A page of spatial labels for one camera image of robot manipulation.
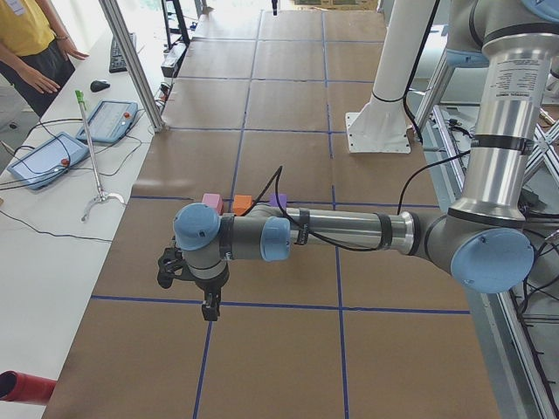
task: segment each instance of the white desk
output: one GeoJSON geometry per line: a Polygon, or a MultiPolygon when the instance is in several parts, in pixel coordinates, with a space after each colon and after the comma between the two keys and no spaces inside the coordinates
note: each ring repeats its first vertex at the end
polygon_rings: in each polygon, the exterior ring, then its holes
{"type": "MultiPolygon", "coordinates": [[[[128,73],[108,72],[111,37],[105,33],[90,51],[91,57],[75,63],[76,73],[43,120],[78,118],[76,89],[85,93],[90,110],[102,99],[135,100],[142,108],[128,73]],[[107,79],[111,87],[91,93],[89,84],[94,79],[107,79]]],[[[151,44],[154,46],[140,49],[140,59],[155,92],[162,81],[159,69],[162,48],[158,48],[158,43],[151,44]]],[[[73,123],[49,126],[49,129],[55,134],[60,131],[76,134],[79,127],[79,123],[73,123]]],[[[153,134],[147,116],[129,134],[137,137],[141,146],[117,175],[101,178],[107,191],[122,194],[126,201],[153,134]]],[[[48,138],[50,135],[44,129],[37,128],[25,144],[37,146],[48,138]]],[[[113,173],[138,143],[125,138],[98,154],[100,172],[113,173]]],[[[76,167],[91,168],[91,161],[87,159],[76,167]]],[[[0,183],[13,180],[7,171],[0,175],[0,183]]],[[[96,194],[93,172],[76,170],[38,192],[25,188],[0,191],[0,197],[5,200],[0,210],[39,230],[112,239],[124,211],[117,201],[95,205],[89,221],[80,221],[87,202],[96,194]]],[[[0,372],[12,369],[58,378],[109,246],[37,234],[0,214],[0,372]]],[[[0,402],[0,417],[6,419],[39,418],[43,410],[40,406],[0,402]]]]}

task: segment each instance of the label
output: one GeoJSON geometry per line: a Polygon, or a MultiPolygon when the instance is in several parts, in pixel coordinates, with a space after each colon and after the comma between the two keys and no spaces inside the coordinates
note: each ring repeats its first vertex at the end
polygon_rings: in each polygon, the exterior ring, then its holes
{"type": "Polygon", "coordinates": [[[25,13],[25,8],[19,0],[4,0],[17,16],[25,13]]]}
{"type": "Polygon", "coordinates": [[[542,99],[547,79],[546,61],[533,58],[507,59],[497,63],[491,74],[488,97],[492,100],[542,99]]]}

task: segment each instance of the blue tablet device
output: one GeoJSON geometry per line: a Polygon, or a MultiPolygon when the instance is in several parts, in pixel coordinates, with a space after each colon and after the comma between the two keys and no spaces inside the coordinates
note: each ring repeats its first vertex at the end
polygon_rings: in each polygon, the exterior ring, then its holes
{"type": "Polygon", "coordinates": [[[58,179],[68,168],[89,154],[87,145],[67,133],[52,137],[45,144],[8,166],[13,176],[31,189],[40,189],[58,179]]]}
{"type": "MultiPolygon", "coordinates": [[[[138,112],[135,102],[102,100],[87,118],[89,132],[95,142],[113,144],[128,131],[138,112]]],[[[87,141],[86,131],[82,127],[76,138],[87,141]]]]}

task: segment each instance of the keyboard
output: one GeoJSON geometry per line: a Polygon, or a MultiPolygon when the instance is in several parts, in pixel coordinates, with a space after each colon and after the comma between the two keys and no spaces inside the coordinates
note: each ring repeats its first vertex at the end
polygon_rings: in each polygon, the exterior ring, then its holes
{"type": "MultiPolygon", "coordinates": [[[[136,34],[130,33],[130,40],[136,47],[136,34]]],[[[116,38],[113,38],[113,42],[111,42],[111,59],[108,65],[108,72],[125,72],[126,62],[124,61],[124,57],[122,57],[121,48],[119,44],[116,42],[116,38]]]]}

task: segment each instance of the red cylinder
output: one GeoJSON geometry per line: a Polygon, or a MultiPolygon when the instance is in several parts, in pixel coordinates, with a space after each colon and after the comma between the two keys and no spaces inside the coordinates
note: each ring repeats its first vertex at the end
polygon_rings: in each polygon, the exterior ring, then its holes
{"type": "Polygon", "coordinates": [[[46,406],[54,386],[56,381],[48,378],[6,371],[0,374],[0,401],[46,406]]]}

